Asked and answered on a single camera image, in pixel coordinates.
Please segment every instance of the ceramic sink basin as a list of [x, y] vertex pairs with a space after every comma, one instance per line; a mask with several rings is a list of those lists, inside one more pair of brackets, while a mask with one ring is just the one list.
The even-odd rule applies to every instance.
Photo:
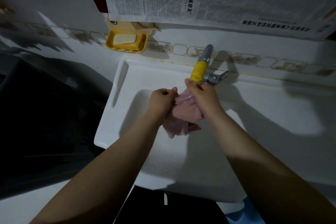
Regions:
[[[110, 146], [144, 114], [153, 90], [177, 86], [182, 92], [191, 71], [190, 66], [125, 56], [94, 143]], [[215, 88], [228, 114], [262, 146], [314, 186], [336, 191], [334, 90], [237, 73]], [[135, 184], [240, 202], [246, 194], [212, 127], [205, 120], [198, 124], [201, 131], [174, 139], [160, 127]]]

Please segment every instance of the silver faucet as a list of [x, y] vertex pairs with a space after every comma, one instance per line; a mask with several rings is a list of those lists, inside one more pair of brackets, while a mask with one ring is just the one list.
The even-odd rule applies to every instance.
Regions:
[[[205, 61], [209, 64], [212, 53], [213, 53], [213, 45], [208, 44], [207, 47], [204, 49], [203, 54], [199, 57], [198, 61]], [[229, 75], [229, 73], [230, 73], [229, 70], [225, 71], [220, 75], [209, 73], [207, 71], [203, 77], [202, 82], [210, 83], [215, 86], [221, 81], [223, 81]]]

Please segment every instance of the yellow faucet nozzle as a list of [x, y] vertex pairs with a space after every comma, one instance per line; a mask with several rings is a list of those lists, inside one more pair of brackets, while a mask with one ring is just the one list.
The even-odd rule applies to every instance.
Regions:
[[205, 61], [198, 61], [191, 72], [190, 80], [199, 83], [203, 80], [205, 72], [208, 69], [208, 63]]

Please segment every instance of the wet cloth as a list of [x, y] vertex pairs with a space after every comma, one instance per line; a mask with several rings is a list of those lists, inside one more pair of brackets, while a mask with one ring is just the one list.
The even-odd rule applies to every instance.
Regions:
[[201, 129], [195, 124], [196, 121], [201, 119], [203, 119], [203, 114], [197, 107], [194, 96], [189, 90], [185, 90], [174, 99], [163, 123], [163, 128], [169, 138], [174, 138], [175, 135], [187, 135], [189, 132]]

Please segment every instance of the person's left arm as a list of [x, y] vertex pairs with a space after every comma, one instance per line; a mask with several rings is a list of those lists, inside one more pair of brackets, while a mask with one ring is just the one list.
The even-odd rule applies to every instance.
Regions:
[[132, 128], [71, 179], [31, 221], [112, 221], [122, 207], [162, 125], [177, 88], [152, 93], [147, 112]]

